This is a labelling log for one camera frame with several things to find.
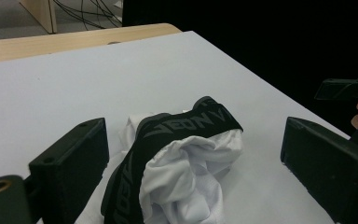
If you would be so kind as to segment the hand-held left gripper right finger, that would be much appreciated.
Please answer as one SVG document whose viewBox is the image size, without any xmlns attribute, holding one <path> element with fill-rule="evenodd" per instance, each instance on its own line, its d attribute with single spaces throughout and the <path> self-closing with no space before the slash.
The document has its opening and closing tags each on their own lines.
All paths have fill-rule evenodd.
<svg viewBox="0 0 358 224">
<path fill-rule="evenodd" d="M 336 224 L 358 224 L 358 130 L 346 139 L 289 117 L 281 161 Z"/>
</svg>

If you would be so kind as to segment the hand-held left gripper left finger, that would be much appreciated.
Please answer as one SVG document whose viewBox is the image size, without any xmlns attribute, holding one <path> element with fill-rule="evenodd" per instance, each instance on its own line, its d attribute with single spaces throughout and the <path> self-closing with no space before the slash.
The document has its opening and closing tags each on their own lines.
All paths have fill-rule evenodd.
<svg viewBox="0 0 358 224">
<path fill-rule="evenodd" d="M 109 162 L 105 119 L 82 122 L 29 163 L 32 221 L 74 224 Z"/>
</svg>

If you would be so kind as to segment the white underwear with black waistband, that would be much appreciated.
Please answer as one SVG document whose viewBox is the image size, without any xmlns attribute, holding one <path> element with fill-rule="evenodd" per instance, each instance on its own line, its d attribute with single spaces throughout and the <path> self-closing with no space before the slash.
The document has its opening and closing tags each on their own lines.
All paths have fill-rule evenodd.
<svg viewBox="0 0 358 224">
<path fill-rule="evenodd" d="M 129 116 L 75 224 L 227 224 L 220 181 L 243 152 L 242 133 L 210 96 L 179 114 Z"/>
</svg>

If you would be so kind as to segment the white table mat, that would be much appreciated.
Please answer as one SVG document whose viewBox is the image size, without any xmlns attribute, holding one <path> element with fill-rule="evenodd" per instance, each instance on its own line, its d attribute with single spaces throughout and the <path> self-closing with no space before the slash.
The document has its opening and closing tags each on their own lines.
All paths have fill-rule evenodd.
<svg viewBox="0 0 358 224">
<path fill-rule="evenodd" d="M 209 95 L 244 129 L 221 180 L 227 224 L 334 224 L 280 159 L 288 117 L 315 115 L 193 32 L 0 63 L 0 176 L 78 123 L 104 118 L 110 154 L 132 114 L 179 113 Z"/>
</svg>

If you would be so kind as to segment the black curtain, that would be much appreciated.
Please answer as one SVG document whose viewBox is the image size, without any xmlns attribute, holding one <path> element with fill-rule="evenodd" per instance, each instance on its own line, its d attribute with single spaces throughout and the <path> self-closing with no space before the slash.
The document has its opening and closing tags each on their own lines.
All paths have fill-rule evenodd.
<svg viewBox="0 0 358 224">
<path fill-rule="evenodd" d="M 353 103 L 314 95 L 326 78 L 358 78 L 358 0 L 123 0 L 123 23 L 194 31 L 342 132 L 354 131 Z"/>
</svg>

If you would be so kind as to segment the light wooden table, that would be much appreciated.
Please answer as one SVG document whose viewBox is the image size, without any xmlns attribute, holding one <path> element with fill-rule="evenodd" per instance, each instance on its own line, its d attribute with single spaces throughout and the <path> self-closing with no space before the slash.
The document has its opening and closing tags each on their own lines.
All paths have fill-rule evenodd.
<svg viewBox="0 0 358 224">
<path fill-rule="evenodd" d="M 181 33 L 169 23 L 0 39 L 0 62 Z"/>
</svg>

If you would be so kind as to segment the light wooden shelf unit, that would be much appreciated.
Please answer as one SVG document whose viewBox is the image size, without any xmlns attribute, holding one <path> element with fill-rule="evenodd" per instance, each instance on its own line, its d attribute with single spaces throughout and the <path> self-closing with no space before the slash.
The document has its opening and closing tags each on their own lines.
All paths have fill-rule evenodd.
<svg viewBox="0 0 358 224">
<path fill-rule="evenodd" d="M 19 0 L 19 2 L 49 34 L 57 33 L 54 0 Z"/>
</svg>

